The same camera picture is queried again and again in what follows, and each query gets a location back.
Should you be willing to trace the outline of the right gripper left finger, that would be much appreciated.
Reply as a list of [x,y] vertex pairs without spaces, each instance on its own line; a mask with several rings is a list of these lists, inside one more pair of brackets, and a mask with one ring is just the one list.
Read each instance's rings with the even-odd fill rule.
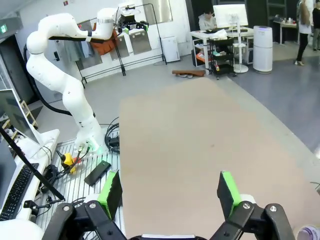
[[97,200],[61,203],[48,224],[50,240],[82,240],[85,233],[94,232],[99,240],[125,240],[126,237],[114,222],[122,202],[122,185],[119,171],[111,171]]

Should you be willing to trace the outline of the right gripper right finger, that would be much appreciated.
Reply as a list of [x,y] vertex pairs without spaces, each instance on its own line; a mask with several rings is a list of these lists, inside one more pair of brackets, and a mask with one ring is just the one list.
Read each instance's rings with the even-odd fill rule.
[[264,208],[242,199],[229,171],[219,175],[217,197],[224,222],[211,237],[212,240],[239,240],[244,233],[257,240],[294,240],[295,236],[284,208],[270,203]]

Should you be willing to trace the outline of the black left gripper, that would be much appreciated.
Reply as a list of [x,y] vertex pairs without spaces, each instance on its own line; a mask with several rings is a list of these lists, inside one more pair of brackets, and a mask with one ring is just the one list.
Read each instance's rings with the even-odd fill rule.
[[132,15],[120,15],[120,19],[118,21],[118,32],[128,34],[132,29],[142,29],[145,32],[149,29],[149,23],[146,21],[136,22],[135,16]]

